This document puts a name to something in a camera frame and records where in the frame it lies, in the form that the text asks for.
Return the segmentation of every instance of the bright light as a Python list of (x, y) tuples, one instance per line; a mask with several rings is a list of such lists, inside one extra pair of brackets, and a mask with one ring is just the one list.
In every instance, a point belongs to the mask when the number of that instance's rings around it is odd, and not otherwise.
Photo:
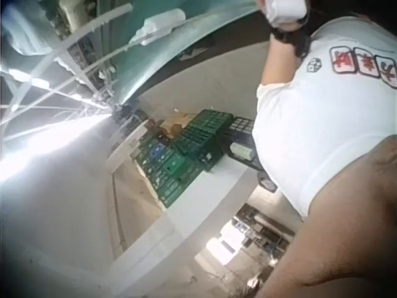
[(17, 80), (19, 82), (24, 83), (24, 82), (28, 82), (32, 79), (30, 74), (24, 73), (21, 70), (9, 70), (8, 72), (15, 80)]
[(32, 85), (42, 88), (42, 89), (49, 89), (50, 88), (50, 83), (45, 81), (44, 79), (37, 79), (34, 78), (32, 79)]
[(71, 95), (71, 97), (73, 97), (77, 101), (81, 101), (81, 95), (80, 94), (74, 93), (74, 94)]
[(231, 224), (231, 221), (222, 228), (221, 234), (222, 238), (235, 250), (239, 250), (242, 247), (242, 242), (246, 238), (243, 233)]
[(11, 107), (11, 111), (15, 112), (18, 109), (19, 105), (18, 104), (13, 104)]
[(208, 241), (205, 246), (210, 251), (210, 253), (222, 264), (228, 264), (236, 255), (236, 253), (232, 253), (224, 247), (219, 239), (212, 238)]
[(275, 265), (277, 265), (278, 262), (279, 262), (279, 259), (275, 259), (272, 257), (272, 259), (269, 261), (269, 265), (274, 267)]
[(0, 182), (22, 171), (31, 159), (27, 151), (20, 151), (0, 161)]
[(46, 154), (71, 143), (83, 132), (108, 118), (110, 114), (85, 117), (73, 122), (59, 124), (34, 135), (28, 144), (28, 150), (34, 155)]

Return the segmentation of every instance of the green plastic crate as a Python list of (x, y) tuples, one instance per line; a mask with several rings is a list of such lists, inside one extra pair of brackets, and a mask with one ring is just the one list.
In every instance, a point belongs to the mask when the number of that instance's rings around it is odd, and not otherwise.
[(187, 126), (172, 143), (183, 155), (198, 161), (209, 171), (223, 152), (215, 135), (193, 126)]
[(162, 186), (165, 185), (170, 178), (171, 177), (162, 168), (154, 171), (151, 175), (148, 175), (148, 179), (155, 191), (162, 188)]
[(164, 163), (163, 169), (168, 173), (168, 175), (174, 174), (175, 171), (179, 169), (186, 161), (178, 152), (175, 152), (168, 160)]
[(188, 126), (218, 135), (226, 130), (233, 123), (233, 120), (234, 116), (230, 113), (202, 110), (189, 122)]
[(167, 183), (164, 184), (158, 191), (159, 200), (168, 208), (201, 172), (202, 170), (200, 168), (194, 163), (191, 163), (180, 176), (177, 178), (170, 178)]

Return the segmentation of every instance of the white wall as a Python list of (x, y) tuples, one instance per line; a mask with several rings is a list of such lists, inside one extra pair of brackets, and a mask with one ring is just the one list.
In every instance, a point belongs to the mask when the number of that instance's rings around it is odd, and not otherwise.
[(139, 100), (157, 117), (210, 109), (254, 119), (256, 89), (268, 42), (250, 45), (188, 68), (143, 93)]
[(36, 158), (2, 186), (3, 259), (20, 297), (109, 296), (104, 128)]

